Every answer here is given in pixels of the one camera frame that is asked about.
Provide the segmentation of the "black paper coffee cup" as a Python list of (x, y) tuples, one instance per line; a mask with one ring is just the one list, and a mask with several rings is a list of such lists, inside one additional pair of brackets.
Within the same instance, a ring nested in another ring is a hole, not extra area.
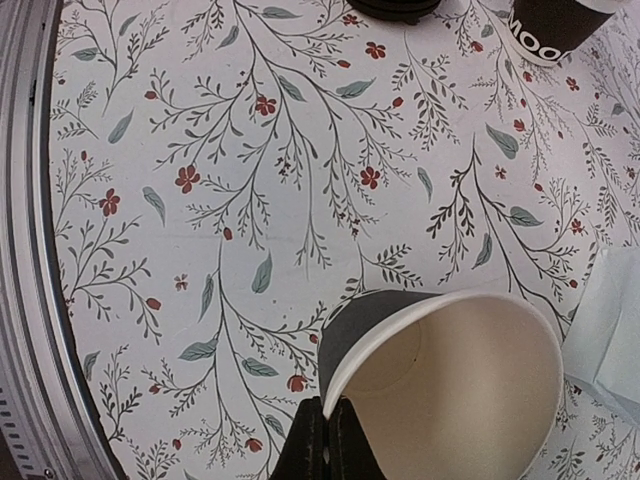
[(552, 429), (558, 339), (512, 295), (381, 290), (353, 298), (318, 348), (323, 414), (353, 410), (359, 479), (518, 479)]

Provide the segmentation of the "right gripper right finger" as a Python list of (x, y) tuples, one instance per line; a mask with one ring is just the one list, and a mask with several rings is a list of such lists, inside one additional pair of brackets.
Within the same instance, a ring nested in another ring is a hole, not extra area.
[(324, 478), (386, 480), (352, 402), (341, 397), (324, 431)]

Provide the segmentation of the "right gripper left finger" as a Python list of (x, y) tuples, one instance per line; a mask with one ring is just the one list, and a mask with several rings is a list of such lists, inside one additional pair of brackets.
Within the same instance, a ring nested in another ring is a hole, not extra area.
[(325, 426), (318, 396), (300, 402), (282, 452), (272, 473), (272, 480), (329, 479), (325, 459)]

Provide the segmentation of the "black plastic cup lid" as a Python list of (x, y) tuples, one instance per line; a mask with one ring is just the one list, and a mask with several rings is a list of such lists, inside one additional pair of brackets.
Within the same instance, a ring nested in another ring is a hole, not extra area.
[(441, 0), (346, 0), (346, 3), (378, 20), (414, 25), (433, 13)]

